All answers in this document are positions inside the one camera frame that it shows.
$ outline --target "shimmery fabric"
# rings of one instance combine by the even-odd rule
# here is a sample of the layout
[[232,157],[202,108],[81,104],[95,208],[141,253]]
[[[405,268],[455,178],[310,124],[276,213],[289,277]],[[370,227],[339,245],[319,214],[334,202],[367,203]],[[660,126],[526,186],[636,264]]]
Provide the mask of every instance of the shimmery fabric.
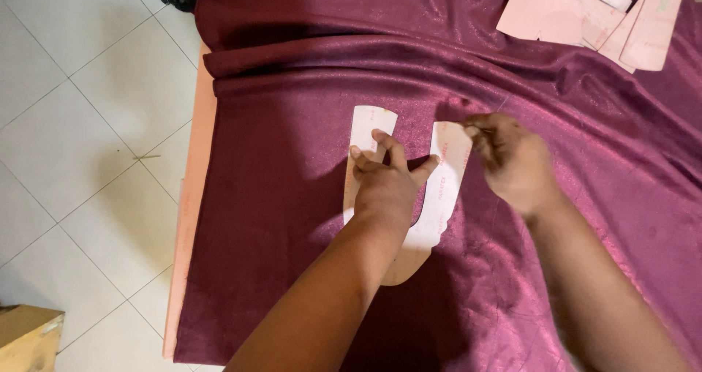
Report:
[[[683,1],[663,71],[632,76],[497,32],[506,1],[198,0],[218,113],[176,361],[224,365],[339,231],[365,104],[399,114],[412,165],[435,120],[493,110],[541,134],[565,192],[700,368],[702,5]],[[438,369],[571,369],[529,234],[476,156],[441,243],[379,290],[343,365]]]

